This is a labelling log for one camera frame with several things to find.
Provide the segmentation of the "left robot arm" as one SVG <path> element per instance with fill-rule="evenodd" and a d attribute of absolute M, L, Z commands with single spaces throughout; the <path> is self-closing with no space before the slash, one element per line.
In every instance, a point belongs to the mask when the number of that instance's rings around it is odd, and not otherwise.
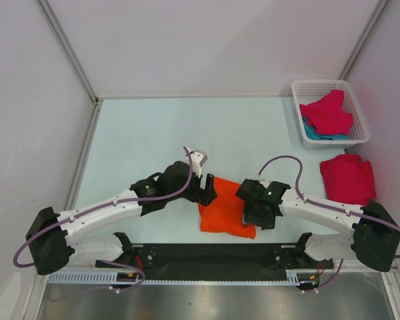
<path fill-rule="evenodd" d="M 129 237 L 116 231 L 106 238 L 90 235 L 129 218 L 162 210 L 166 204 L 185 199 L 202 206 L 216 198 L 214 175 L 201 174 L 188 163 L 176 161 L 164 172 L 132 184 L 122 193 L 84 209 L 54 212 L 47 207 L 37 214 L 26 234 L 29 252 L 38 275 L 50 275 L 66 266 L 99 268 L 139 266 Z"/>

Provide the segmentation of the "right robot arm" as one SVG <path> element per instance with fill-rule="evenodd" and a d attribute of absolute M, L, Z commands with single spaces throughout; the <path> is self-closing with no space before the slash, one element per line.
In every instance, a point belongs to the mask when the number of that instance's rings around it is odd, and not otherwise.
<path fill-rule="evenodd" d="M 378 202 L 361 206 L 309 198 L 288 184 L 252 179 L 245 179 L 235 195 L 244 203 L 246 223 L 272 229 L 277 217 L 292 217 L 334 231 L 329 235 L 309 232 L 300 236 L 294 259 L 301 267 L 328 259 L 357 259 L 376 271 L 391 269 L 400 232 Z"/>

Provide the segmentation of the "orange t shirt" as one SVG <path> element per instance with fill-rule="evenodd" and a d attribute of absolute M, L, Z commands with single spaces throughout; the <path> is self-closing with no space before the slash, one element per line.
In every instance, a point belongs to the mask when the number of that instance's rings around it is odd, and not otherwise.
<path fill-rule="evenodd" d="M 243 224 L 244 202 L 236 195 L 239 183 L 214 178 L 217 198 L 208 205 L 199 205 L 200 230 L 206 233 L 228 233 L 237 237 L 254 239 L 254 225 Z"/>

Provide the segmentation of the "white plastic basket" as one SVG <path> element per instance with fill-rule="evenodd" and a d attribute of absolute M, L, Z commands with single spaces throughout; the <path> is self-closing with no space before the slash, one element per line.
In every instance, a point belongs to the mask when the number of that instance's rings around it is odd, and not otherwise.
<path fill-rule="evenodd" d="M 370 140 L 359 101 L 348 82 L 335 79 L 295 80 L 291 90 L 306 148 L 348 149 Z"/>

